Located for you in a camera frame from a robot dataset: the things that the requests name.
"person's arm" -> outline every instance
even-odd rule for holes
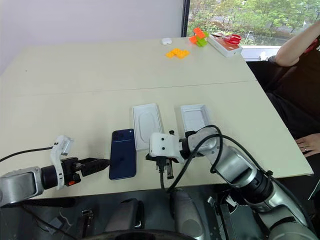
[[[299,57],[320,35],[320,20],[306,30],[288,40],[279,49],[275,56],[275,62],[283,67],[290,67],[299,62]]]

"window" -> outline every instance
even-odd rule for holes
[[[281,46],[320,18],[320,0],[190,0],[186,36],[237,33],[243,46]]]

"white box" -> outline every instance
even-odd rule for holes
[[[211,124],[208,109],[204,104],[184,105],[180,109],[185,133],[198,131]]]
[[[225,57],[232,57],[233,55],[242,52],[241,46],[227,43],[222,37],[209,35],[207,41]]]
[[[136,150],[149,149],[153,133],[163,133],[158,106],[155,103],[133,107],[134,139]]]

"yellow toy block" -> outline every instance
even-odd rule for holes
[[[179,48],[174,48],[171,52],[173,52],[175,55],[177,55],[181,51]]]
[[[183,50],[183,53],[185,54],[185,56],[188,56],[190,52],[187,50]]]
[[[184,57],[189,55],[187,50],[181,50],[179,48],[174,48],[172,51],[165,54],[168,58],[172,58],[176,55],[179,59],[183,59]]]
[[[172,58],[173,56],[175,56],[175,54],[174,54],[172,51],[166,53],[165,55],[166,55],[168,58]]]

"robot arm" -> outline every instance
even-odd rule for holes
[[[154,158],[175,158],[184,164],[199,142],[214,134],[217,134],[217,130],[213,127],[202,128],[180,140],[174,135],[154,133],[150,138],[149,154]],[[293,199],[237,148],[224,144],[220,161],[216,163],[219,145],[219,137],[208,139],[198,149],[197,154],[206,156],[212,165],[216,164],[216,173],[241,193],[245,202],[271,230],[269,239],[274,239],[279,232],[285,236],[283,239],[295,239],[297,236],[318,239],[308,229],[307,220]]]
[[[0,207],[41,195],[46,189],[56,187],[60,190],[64,186],[77,184],[81,181],[77,171],[81,171],[85,177],[109,166],[110,161],[107,159],[61,159],[61,156],[69,154],[73,142],[64,135],[57,138],[50,153],[53,165],[28,167],[0,176]]]

